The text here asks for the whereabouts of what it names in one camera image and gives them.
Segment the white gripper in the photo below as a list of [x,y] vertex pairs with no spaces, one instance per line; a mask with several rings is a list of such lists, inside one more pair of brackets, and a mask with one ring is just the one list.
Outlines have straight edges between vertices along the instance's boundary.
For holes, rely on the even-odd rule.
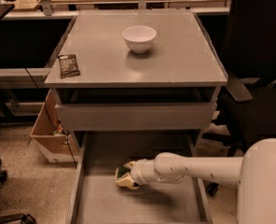
[[115,180],[119,187],[138,189],[139,185],[145,185],[158,179],[153,160],[129,161],[123,167],[131,171],[121,178],[117,178],[116,170]]

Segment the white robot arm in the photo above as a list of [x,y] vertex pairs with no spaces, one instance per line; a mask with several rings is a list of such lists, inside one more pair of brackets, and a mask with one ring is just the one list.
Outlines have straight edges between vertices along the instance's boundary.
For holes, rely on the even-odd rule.
[[118,186],[138,189],[191,176],[238,190],[237,224],[276,224],[276,138],[253,144],[241,157],[184,157],[170,152],[116,169]]

